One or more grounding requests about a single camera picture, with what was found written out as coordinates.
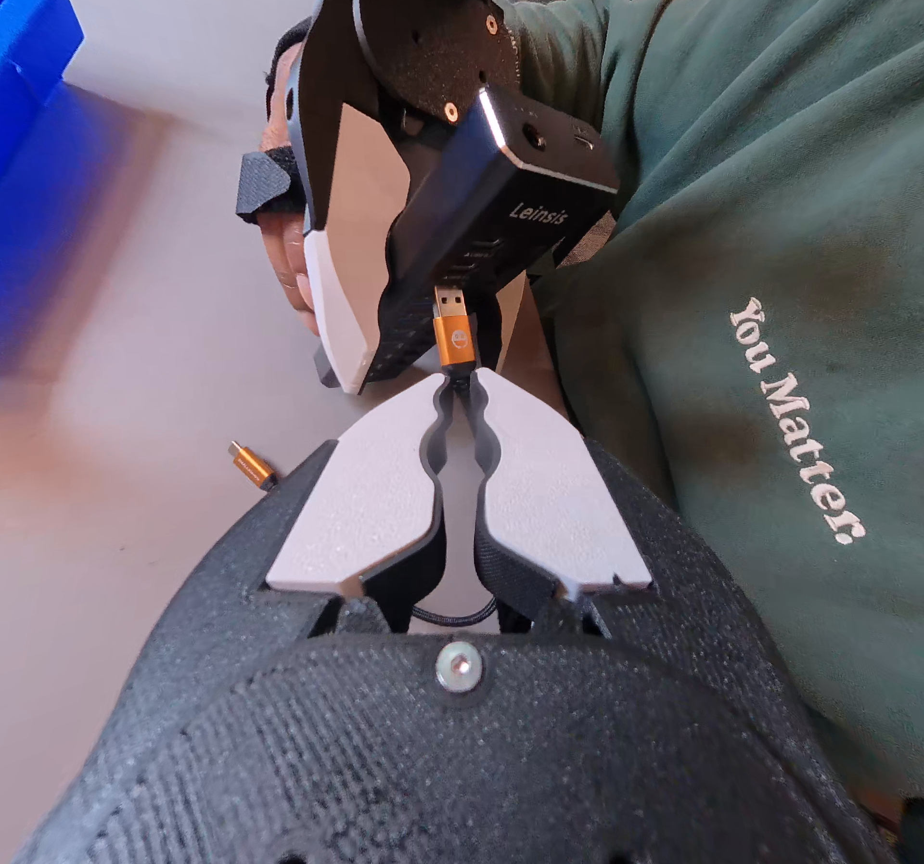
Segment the large black USB hub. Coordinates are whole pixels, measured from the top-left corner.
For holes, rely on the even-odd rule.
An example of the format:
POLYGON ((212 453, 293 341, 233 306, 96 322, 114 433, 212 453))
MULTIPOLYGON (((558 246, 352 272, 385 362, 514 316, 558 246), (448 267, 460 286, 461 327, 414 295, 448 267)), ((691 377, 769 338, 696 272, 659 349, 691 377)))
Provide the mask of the large black USB hub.
POLYGON ((560 262, 617 189, 615 162, 593 127, 483 88, 391 227, 380 342, 365 383, 396 378, 434 345, 437 286, 463 291, 481 361, 495 369, 499 291, 549 252, 560 262))

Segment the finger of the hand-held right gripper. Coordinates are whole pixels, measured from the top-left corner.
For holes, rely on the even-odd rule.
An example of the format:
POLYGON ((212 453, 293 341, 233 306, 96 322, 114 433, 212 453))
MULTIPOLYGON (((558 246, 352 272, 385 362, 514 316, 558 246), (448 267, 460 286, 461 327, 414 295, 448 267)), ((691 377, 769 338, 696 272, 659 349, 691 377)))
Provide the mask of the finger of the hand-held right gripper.
POLYGON ((497 370, 502 370, 514 335, 516 320, 521 309, 524 290, 528 287, 526 275, 519 275, 497 293, 497 302, 501 313, 501 351, 497 370))
POLYGON ((386 243, 409 189, 409 170, 386 131, 345 104, 326 226, 306 234, 304 253, 321 344, 349 395, 360 393, 380 342, 386 243))

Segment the person's green sweatshirt torso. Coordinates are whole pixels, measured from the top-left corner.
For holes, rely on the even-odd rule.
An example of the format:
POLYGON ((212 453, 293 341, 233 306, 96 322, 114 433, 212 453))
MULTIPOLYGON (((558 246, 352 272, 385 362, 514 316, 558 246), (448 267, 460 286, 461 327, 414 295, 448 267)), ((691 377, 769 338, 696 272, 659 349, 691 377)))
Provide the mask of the person's green sweatshirt torso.
POLYGON ((850 785, 922 797, 923 0, 676 0, 615 236, 541 280, 580 427, 757 607, 850 785))

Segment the person's right hand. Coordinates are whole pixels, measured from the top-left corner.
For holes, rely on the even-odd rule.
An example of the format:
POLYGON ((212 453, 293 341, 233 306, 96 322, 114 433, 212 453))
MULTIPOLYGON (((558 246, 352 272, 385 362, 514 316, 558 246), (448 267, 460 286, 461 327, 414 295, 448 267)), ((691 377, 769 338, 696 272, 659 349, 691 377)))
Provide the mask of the person's right hand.
MULTIPOLYGON (((283 51, 276 64, 270 117, 263 131, 259 150, 268 153, 290 144, 285 115, 286 87, 304 43, 283 51)), ((263 245, 286 300, 315 335, 319 327, 315 314, 304 256, 304 218, 299 213, 261 212, 257 216, 263 245)))

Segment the blue plastic bin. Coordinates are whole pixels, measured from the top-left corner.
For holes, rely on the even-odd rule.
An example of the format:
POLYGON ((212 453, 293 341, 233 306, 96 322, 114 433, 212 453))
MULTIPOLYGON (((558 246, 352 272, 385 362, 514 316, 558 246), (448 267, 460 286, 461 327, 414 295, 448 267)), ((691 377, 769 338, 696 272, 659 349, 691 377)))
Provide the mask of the blue plastic bin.
POLYGON ((2 377, 55 371, 161 156, 167 116, 64 79, 70 0, 2 0, 2 377))

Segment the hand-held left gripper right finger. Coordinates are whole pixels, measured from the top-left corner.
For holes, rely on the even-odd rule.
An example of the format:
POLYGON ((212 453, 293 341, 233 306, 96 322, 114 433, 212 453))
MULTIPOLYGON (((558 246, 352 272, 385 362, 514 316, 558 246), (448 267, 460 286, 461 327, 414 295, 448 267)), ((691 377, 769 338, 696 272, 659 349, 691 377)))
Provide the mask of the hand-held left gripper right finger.
POLYGON ((472 376, 484 474, 475 528, 482 585, 529 621, 556 598, 644 591, 652 574, 578 429, 491 370, 472 376))

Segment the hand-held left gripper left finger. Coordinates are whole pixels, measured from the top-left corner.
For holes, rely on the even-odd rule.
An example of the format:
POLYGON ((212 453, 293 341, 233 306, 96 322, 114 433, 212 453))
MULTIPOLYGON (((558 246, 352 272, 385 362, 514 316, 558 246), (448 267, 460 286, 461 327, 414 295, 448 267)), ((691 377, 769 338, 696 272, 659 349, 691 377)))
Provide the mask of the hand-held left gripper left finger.
POLYGON ((334 443, 266 585, 366 596, 392 629, 408 629, 414 606, 445 571, 444 465, 445 376, 434 374, 334 443))

